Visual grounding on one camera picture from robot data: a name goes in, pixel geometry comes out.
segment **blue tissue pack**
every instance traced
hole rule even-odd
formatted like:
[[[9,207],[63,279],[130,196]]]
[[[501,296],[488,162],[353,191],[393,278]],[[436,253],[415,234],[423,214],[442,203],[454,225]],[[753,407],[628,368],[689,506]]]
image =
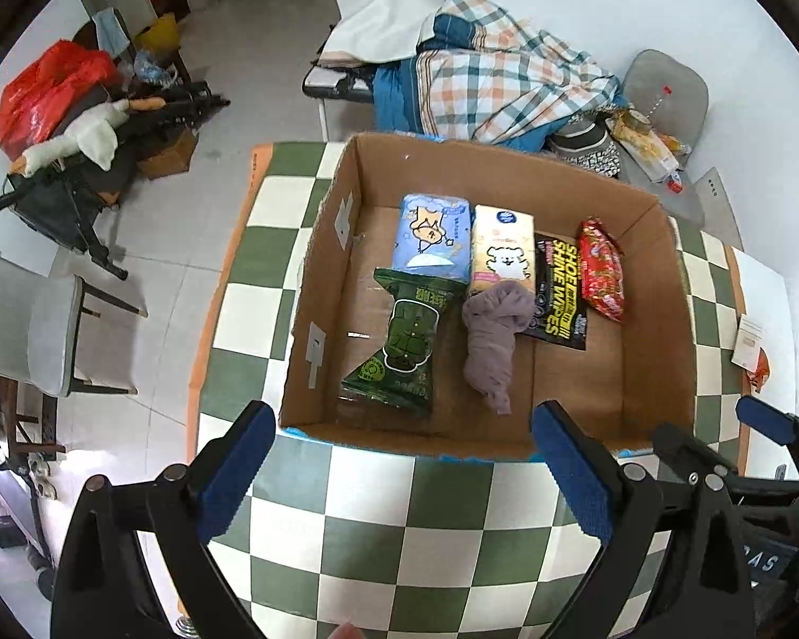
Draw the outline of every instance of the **blue tissue pack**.
[[[470,204],[457,196],[407,194],[391,268],[470,283]]]

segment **snack bag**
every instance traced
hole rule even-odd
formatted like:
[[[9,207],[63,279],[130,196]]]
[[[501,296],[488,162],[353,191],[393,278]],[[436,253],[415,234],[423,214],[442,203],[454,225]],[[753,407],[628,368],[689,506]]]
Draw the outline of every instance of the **snack bag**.
[[[350,398],[432,412],[432,349],[441,315],[465,292],[465,284],[378,268],[373,278],[394,296],[388,338],[382,348],[350,372],[341,392]]]
[[[536,233],[536,311],[521,333],[586,350],[586,301],[580,286],[580,250],[557,237]]]
[[[624,315],[621,251],[598,219],[585,220],[577,235],[583,273],[583,298],[614,322]]]
[[[652,182],[663,182],[666,175],[681,165],[661,138],[651,128],[651,121],[637,110],[626,109],[616,119],[607,120],[615,140],[627,150]]]

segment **table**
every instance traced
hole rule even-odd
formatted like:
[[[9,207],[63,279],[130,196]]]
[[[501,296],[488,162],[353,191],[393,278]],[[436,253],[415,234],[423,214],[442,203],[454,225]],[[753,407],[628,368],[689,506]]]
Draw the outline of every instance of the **table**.
[[[758,397],[780,411],[796,413],[796,355],[784,278],[737,249],[733,253],[746,291],[746,313],[763,324],[762,347],[769,358],[769,380]],[[746,475],[774,478],[781,463],[787,464],[787,480],[799,478],[787,450],[752,431]]]
[[[300,266],[342,151],[342,144],[290,143],[253,152],[249,195],[192,374],[187,433],[198,432],[198,446],[222,435],[249,399],[281,403]],[[712,330],[695,340],[699,362],[710,367],[695,433],[735,460],[741,370],[729,362],[733,263],[714,237],[683,221],[673,227],[694,330]],[[619,460],[670,477],[654,456]],[[614,632],[638,619],[665,541],[655,537]],[[322,639],[347,619],[381,639],[501,630],[534,639],[598,547],[543,463],[458,463],[290,433],[277,435],[230,530],[209,544],[272,639]]]

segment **cardboard box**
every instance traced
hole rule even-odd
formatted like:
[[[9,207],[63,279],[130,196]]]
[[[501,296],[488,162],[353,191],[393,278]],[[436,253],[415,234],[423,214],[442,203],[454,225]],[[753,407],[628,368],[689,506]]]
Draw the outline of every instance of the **cardboard box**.
[[[516,337],[511,416],[463,379],[467,333],[455,308],[439,324],[429,418],[338,399],[340,381],[381,347],[391,296],[373,282],[390,266],[408,192],[462,196],[533,215],[536,230],[573,239],[600,218],[624,250],[626,321],[590,313],[585,351]],[[662,422],[692,431],[695,354],[674,234],[657,198],[569,165],[468,142],[389,134],[353,138],[320,208],[303,269],[280,424],[316,439],[387,452],[525,459],[533,406],[558,399],[610,449],[649,446]]]
[[[148,179],[185,173],[189,170],[192,153],[197,143],[198,134],[189,127],[182,127],[168,144],[155,149],[153,155],[137,161],[136,166]]]

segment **red snack package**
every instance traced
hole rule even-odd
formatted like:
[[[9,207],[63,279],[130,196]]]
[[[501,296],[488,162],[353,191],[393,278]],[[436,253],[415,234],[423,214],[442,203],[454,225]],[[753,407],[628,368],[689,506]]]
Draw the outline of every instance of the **red snack package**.
[[[120,80],[108,53],[57,40],[3,89],[0,148],[13,161],[50,138],[70,107],[95,84]]]
[[[585,220],[577,234],[583,298],[614,322],[624,315],[621,250],[598,219]]]

